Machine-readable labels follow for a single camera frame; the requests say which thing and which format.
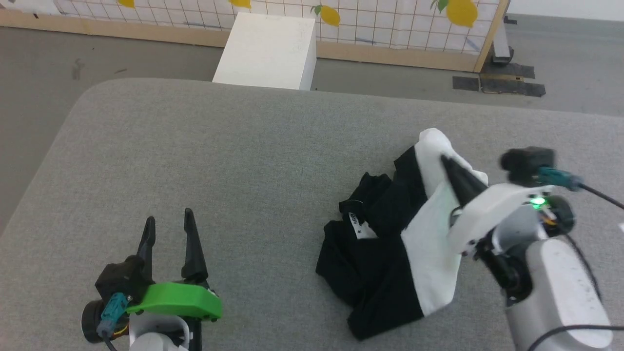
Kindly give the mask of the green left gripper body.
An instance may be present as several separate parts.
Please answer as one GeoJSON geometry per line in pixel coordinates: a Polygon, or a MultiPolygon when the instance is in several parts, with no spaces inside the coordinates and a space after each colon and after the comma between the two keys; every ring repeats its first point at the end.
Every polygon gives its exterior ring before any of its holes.
{"type": "Polygon", "coordinates": [[[139,312],[218,320],[223,305],[220,297],[201,285],[163,282],[150,285],[141,302],[126,309],[127,314],[139,312]]]}

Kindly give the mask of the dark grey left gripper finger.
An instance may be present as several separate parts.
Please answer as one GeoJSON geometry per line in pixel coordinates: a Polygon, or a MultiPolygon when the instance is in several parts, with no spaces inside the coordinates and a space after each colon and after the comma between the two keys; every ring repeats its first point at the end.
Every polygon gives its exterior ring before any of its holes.
{"type": "Polygon", "coordinates": [[[181,278],[185,284],[200,285],[209,289],[209,273],[205,262],[195,216],[190,208],[184,211],[184,231],[187,235],[185,262],[181,268],[181,278]]]}
{"type": "Polygon", "coordinates": [[[145,278],[150,284],[154,283],[153,280],[153,267],[152,267],[152,258],[153,258],[153,246],[156,242],[156,220],[154,216],[150,216],[147,218],[145,222],[145,226],[143,227],[142,238],[139,242],[137,256],[140,257],[143,261],[142,269],[140,270],[142,273],[142,277],[145,278]]]}

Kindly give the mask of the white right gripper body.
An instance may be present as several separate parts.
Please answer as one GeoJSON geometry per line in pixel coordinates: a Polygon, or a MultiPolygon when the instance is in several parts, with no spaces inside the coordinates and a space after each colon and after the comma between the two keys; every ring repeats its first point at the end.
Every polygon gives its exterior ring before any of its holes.
{"type": "Polygon", "coordinates": [[[484,241],[500,255],[521,243],[569,233],[575,214],[552,190],[553,186],[530,188],[510,183],[488,187],[462,208],[448,233],[448,248],[453,253],[475,255],[484,241]]]}

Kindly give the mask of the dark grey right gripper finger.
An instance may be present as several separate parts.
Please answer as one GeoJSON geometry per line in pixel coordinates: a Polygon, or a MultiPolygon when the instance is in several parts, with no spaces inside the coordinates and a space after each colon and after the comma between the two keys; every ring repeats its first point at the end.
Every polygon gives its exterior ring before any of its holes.
{"type": "Polygon", "coordinates": [[[469,169],[461,166],[455,158],[446,155],[441,155],[440,158],[459,205],[468,205],[488,188],[486,181],[480,180],[469,169]]]}

